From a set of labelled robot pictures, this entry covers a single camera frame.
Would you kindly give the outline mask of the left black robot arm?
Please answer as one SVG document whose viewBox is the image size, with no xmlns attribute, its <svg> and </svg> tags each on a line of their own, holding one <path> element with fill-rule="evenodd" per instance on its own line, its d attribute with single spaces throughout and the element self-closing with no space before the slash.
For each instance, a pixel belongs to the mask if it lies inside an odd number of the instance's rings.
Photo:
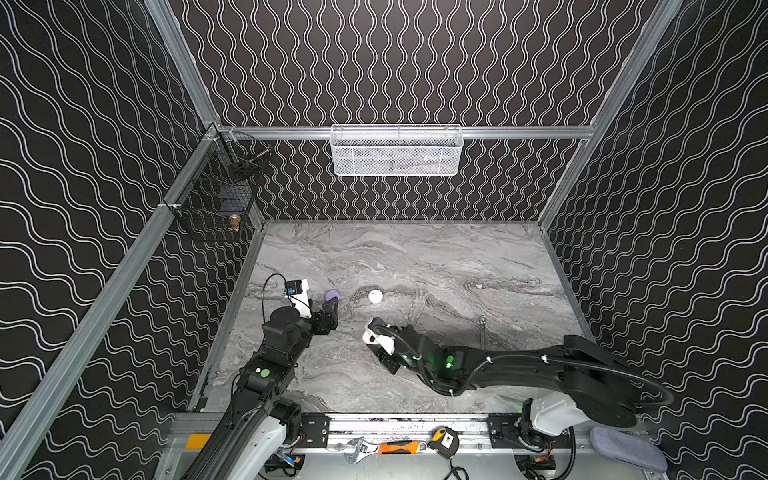
<svg viewBox="0 0 768 480">
<path fill-rule="evenodd" d="M 184 479 L 255 479 L 270 457 L 301 437 L 301 407 L 282 395 L 301 354 L 338 327 L 339 298 L 304 318 L 292 306 L 272 312 L 259 349 L 239 370 L 230 403 Z"/>
</svg>

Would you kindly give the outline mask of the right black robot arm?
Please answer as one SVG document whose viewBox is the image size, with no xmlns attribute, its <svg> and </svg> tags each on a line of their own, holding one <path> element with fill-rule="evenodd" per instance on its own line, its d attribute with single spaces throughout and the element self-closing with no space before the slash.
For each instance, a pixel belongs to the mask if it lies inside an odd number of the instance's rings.
<svg viewBox="0 0 768 480">
<path fill-rule="evenodd" d="M 491 351 L 438 345 L 411 325 L 375 318 L 362 339 L 390 373 L 406 368 L 442 396 L 507 386 L 545 390 L 545 396 L 524 401 L 515 424 L 518 440 L 529 449 L 541 450 L 587 421 L 631 428 L 640 413 L 674 400 L 660 382 L 578 335 L 539 350 Z"/>
</svg>

